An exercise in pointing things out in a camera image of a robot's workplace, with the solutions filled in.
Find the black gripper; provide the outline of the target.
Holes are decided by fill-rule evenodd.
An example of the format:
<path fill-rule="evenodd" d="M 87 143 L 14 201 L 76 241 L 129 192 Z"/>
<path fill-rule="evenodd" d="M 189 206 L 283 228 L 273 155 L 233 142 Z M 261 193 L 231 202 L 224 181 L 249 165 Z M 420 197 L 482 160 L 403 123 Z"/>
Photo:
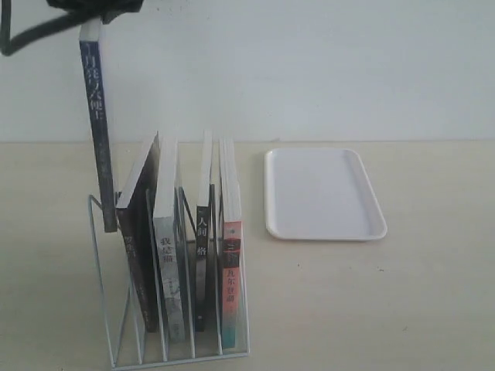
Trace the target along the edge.
<path fill-rule="evenodd" d="M 120 15 L 140 12 L 143 0 L 48 0 L 48 6 L 64 10 L 63 19 L 70 24 L 82 24 L 102 19 L 108 24 Z"/>

